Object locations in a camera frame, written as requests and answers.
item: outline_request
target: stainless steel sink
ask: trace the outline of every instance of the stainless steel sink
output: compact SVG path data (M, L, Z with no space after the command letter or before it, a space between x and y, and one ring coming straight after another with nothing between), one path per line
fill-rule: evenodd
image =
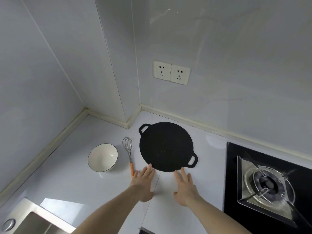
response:
M2 225L2 232L7 234L67 234L74 230L72 225L26 198Z

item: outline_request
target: white bowl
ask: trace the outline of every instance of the white bowl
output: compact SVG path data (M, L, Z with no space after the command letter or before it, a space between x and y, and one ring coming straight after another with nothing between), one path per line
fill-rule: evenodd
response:
M95 172L105 172L117 162L118 152L114 145L105 143L92 149L88 157L88 165Z

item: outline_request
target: pan handle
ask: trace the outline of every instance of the pan handle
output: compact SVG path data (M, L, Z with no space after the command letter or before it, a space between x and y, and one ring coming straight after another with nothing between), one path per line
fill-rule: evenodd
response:
M143 132L142 132L142 129L145 127L145 126L151 126L150 124L143 124L141 127L140 127L140 129L138 130L139 132L140 132L140 134L142 135L143 134Z
M197 157L197 155L196 155L194 152L193 152L192 156L194 156L195 160L194 160L194 162L193 162L192 165L187 164L187 165L185 166L186 168L193 168L193 167L196 166L196 164L197 164L197 162L198 162L198 157Z

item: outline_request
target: bowl rim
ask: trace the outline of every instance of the bowl rim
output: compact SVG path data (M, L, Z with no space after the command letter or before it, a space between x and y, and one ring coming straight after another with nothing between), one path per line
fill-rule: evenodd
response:
M90 154L92 153L92 151L93 151L96 147L98 147L98 146L100 146L100 145L104 145L104 144L112 145L112 144L110 144L110 143L102 143L102 144L99 144L99 145L95 146L95 147L90 151L90 153L89 153L89 155L88 155L88 159L87 159L88 166L89 166L89 168L90 168L92 171L94 171L94 172L96 172L96 173L102 173L102 172L108 171L108 170L111 169L113 166L115 166L115 164L116 164L116 162L117 162L117 160L118 160L118 150L117 150L117 148L116 148L114 145L112 145L112 146L116 149L116 151L117 151L117 159L116 159L114 165L111 166L109 169L104 170L104 171L100 171L100 172L97 172L97 171L93 170L93 169L90 167L90 165L89 165L89 157L90 157Z

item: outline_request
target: white countertop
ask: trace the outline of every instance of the white countertop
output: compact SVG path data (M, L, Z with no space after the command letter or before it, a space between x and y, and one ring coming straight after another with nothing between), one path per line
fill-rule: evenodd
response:
M79 226L93 211L129 186L131 172L128 154L122 146L123 138L132 139L134 167L140 170L147 164L140 154L138 129L144 123L163 121L177 123L190 134L199 161L186 171L192 174L199 193L221 210L228 141L312 168L311 161L266 147L232 141L145 111L139 114L129 130L87 116L0 209L0 221L4 221L10 210L27 197L73 226ZM113 169L97 173L89 168L87 159L91 150L103 143L115 145L119 157ZM177 184L173 173L156 171L152 190L154 198L150 202L138 203L119 233L137 233L141 226L155 234L206 233L188 208L174 202L173 192L177 190Z

